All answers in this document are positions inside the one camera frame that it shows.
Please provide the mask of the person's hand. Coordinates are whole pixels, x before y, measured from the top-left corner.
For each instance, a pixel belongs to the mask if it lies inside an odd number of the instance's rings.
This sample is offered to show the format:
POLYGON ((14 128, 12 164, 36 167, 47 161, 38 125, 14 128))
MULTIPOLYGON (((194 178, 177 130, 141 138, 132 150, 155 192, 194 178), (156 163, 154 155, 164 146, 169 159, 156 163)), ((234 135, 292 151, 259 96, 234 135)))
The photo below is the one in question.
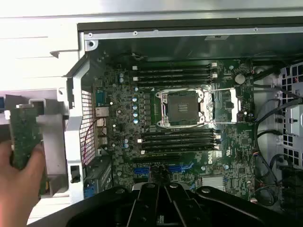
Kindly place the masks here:
POLYGON ((10 165, 11 152, 11 141, 0 144, 0 225, 25 227, 39 201, 45 152, 42 144, 37 144, 23 170, 10 165))

